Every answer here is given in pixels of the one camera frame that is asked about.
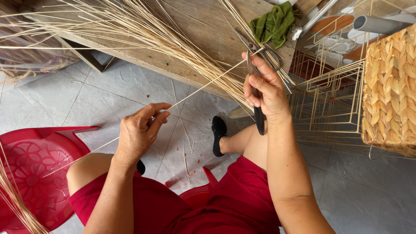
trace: tiled floor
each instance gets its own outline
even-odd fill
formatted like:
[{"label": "tiled floor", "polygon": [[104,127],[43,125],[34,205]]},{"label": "tiled floor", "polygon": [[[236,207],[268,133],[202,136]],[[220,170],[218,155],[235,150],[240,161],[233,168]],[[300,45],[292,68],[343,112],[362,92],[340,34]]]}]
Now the tiled floor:
[{"label": "tiled floor", "polygon": [[[104,53],[95,55],[103,64],[112,58]],[[178,101],[196,90],[173,82]],[[90,149],[96,149],[119,135],[119,122],[125,115],[151,102],[174,103],[175,94],[167,77],[119,59],[114,59],[102,74],[78,62],[58,74],[5,92],[0,104],[0,134],[26,127],[99,125],[102,128],[96,132],[79,134]],[[210,120],[221,116],[228,134],[233,135],[253,123],[249,117],[226,118],[237,107],[204,91],[178,105],[153,147],[142,157],[145,176],[168,182],[178,194],[208,182],[200,173],[201,166],[220,179],[238,155],[217,158],[212,154]],[[117,141],[100,152],[114,153],[116,147]],[[416,233],[416,161],[392,157],[370,161],[362,155],[305,145],[300,148],[319,207],[337,233]],[[195,171],[189,180],[184,153],[188,172]],[[74,216],[54,233],[77,234],[82,230],[83,225]]]}]

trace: red dress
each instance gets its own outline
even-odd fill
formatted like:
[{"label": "red dress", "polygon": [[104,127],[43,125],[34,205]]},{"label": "red dress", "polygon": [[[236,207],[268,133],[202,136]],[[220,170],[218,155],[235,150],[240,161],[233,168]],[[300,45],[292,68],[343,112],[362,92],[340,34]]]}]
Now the red dress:
[{"label": "red dress", "polygon": [[[69,199],[86,225],[107,173]],[[205,207],[192,210],[178,195],[156,180],[135,172],[134,233],[280,233],[279,218],[267,184],[267,174],[241,156],[211,191]]]}]

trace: woven basket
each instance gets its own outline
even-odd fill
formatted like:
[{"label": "woven basket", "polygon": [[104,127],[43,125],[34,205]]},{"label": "woven basket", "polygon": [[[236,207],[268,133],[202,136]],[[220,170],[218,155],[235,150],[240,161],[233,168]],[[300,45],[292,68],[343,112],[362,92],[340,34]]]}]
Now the woven basket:
[{"label": "woven basket", "polygon": [[369,45],[363,87],[362,140],[416,155],[416,24]]}]

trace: black sock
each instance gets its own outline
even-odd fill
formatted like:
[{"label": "black sock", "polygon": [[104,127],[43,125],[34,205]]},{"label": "black sock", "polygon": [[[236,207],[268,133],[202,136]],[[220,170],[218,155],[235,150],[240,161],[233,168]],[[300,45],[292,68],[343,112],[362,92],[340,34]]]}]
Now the black sock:
[{"label": "black sock", "polygon": [[214,153],[215,156],[221,157],[224,154],[221,153],[221,150],[220,150],[220,139],[222,137],[227,136],[226,135],[227,126],[220,117],[214,116],[214,118],[212,119],[211,129],[214,133],[214,146],[212,148],[212,152]]},{"label": "black sock", "polygon": [[139,160],[139,162],[137,163],[137,171],[140,173],[140,175],[143,175],[146,171],[146,167],[144,166],[141,160]]}]

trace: plastic bag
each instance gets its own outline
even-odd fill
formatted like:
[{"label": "plastic bag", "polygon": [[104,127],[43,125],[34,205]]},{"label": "plastic bag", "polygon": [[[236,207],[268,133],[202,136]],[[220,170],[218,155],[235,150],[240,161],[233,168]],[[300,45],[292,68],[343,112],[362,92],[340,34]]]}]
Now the plastic bag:
[{"label": "plastic bag", "polygon": [[[17,8],[12,4],[0,9],[1,15],[17,13]],[[19,22],[31,22],[31,20],[18,15],[12,17],[0,17],[0,45],[26,47],[37,43],[36,47],[55,47],[61,50],[48,49],[0,49],[0,70],[4,76],[0,77],[0,86],[3,90],[26,84],[47,74],[79,61],[79,58],[57,39],[48,38],[48,34],[19,35],[26,31],[27,27],[12,26]]]}]

